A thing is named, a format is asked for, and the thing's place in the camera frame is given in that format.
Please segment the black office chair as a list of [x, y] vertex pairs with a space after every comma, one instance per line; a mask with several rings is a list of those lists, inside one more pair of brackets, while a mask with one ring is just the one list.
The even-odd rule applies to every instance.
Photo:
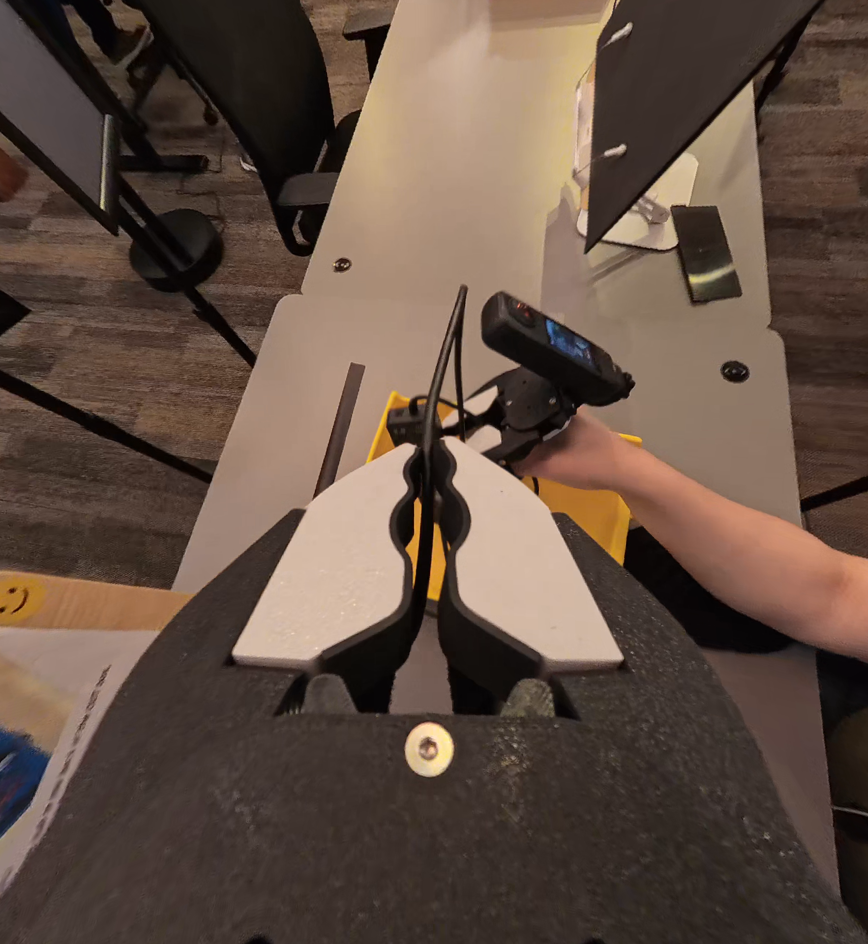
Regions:
[[310, 256], [360, 112], [335, 121], [322, 48], [301, 3], [138, 6], [251, 160], [288, 251]]

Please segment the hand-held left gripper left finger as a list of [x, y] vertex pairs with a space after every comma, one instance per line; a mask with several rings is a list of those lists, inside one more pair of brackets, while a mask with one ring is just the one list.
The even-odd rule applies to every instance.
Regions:
[[404, 663], [419, 461], [398, 446], [312, 499], [233, 647], [237, 664], [385, 677]]

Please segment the yellow plastic bin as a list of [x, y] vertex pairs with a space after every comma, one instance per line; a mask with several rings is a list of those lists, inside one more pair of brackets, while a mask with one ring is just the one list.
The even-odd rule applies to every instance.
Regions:
[[[374, 434], [367, 456], [370, 463], [389, 453], [395, 445], [388, 432], [389, 412], [407, 408], [408, 397], [397, 391], [389, 393], [388, 402], [381, 415], [381, 420]], [[472, 448], [485, 453], [488, 447], [500, 443], [500, 432], [486, 427], [475, 431], [471, 437]], [[571, 488], [546, 478], [537, 478], [537, 484], [530, 479], [522, 479], [524, 485], [531, 485], [534, 493], [552, 513], [566, 513], [582, 530], [592, 537], [617, 563], [625, 560], [627, 539], [631, 522], [631, 513], [626, 502], [615, 492], [602, 490], [580, 490]], [[413, 564], [416, 564], [419, 545], [419, 501], [415, 502], [415, 535], [408, 544], [407, 552]], [[435, 525], [434, 548], [432, 552], [431, 574], [428, 585], [428, 598], [437, 601], [444, 577], [445, 559], [440, 537], [440, 526]]]

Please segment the instruction poster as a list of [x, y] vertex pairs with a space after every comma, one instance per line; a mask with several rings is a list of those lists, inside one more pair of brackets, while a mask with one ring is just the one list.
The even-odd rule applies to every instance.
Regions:
[[157, 631], [0, 627], [0, 894]]

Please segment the person's right forearm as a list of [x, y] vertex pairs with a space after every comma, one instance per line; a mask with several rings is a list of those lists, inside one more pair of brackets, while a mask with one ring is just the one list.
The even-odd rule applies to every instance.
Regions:
[[795, 641], [868, 663], [868, 559], [725, 499], [611, 436], [608, 482], [703, 588]]

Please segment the grey square plate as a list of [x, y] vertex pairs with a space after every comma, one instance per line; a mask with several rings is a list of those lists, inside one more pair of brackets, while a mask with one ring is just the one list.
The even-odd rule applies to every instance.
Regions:
[[743, 295], [717, 206], [671, 206], [677, 254], [694, 305]]

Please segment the black monitor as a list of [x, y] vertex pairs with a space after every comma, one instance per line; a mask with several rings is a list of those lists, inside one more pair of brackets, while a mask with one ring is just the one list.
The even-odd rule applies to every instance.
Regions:
[[132, 240], [134, 271], [152, 288], [183, 295], [194, 313], [253, 366], [251, 348], [200, 292], [223, 258], [211, 219], [191, 209], [157, 214], [125, 178], [126, 122], [109, 88], [99, 89], [21, 15], [0, 2], [0, 133], [113, 235]]

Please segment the person's right hand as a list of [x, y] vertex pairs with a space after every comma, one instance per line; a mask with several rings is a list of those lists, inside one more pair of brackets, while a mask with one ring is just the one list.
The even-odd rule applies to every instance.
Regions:
[[623, 494], [637, 490], [658, 465], [654, 456], [582, 410], [563, 431], [534, 447], [517, 464], [516, 473], [582, 490]]

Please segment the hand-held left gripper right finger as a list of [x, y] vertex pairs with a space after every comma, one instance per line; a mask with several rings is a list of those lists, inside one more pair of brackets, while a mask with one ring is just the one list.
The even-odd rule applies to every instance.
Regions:
[[438, 443], [438, 632], [466, 677], [613, 670], [624, 656], [548, 508], [464, 442]]

